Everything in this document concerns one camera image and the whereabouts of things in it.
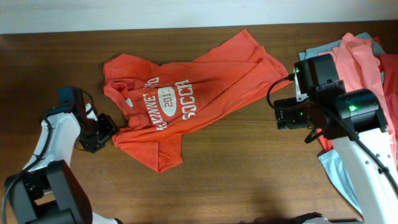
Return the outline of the orange soccer t-shirt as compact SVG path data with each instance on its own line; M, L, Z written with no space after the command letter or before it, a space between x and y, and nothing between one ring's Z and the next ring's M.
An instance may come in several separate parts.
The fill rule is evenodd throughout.
M121 54L103 67L104 94L127 126L113 143L161 173L182 163L182 136L282 88L287 69L242 30L192 62L156 65Z

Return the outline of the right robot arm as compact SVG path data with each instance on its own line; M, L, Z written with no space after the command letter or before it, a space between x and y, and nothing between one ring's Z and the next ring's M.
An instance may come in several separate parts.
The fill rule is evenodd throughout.
M346 91L330 54L299 61L285 78L296 96L270 101L278 129L308 128L306 143L331 140L348 171L365 223L397 223L397 167L387 120L368 89Z

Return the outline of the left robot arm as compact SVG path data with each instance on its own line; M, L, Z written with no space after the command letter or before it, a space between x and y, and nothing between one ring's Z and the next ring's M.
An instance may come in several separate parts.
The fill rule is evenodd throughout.
M58 106L44 111L34 153L24 168L7 177L1 202L3 223L11 207L18 223L121 224L95 213L70 169L76 142L95 153L118 132L107 114L85 103L87 91L74 86L58 90Z

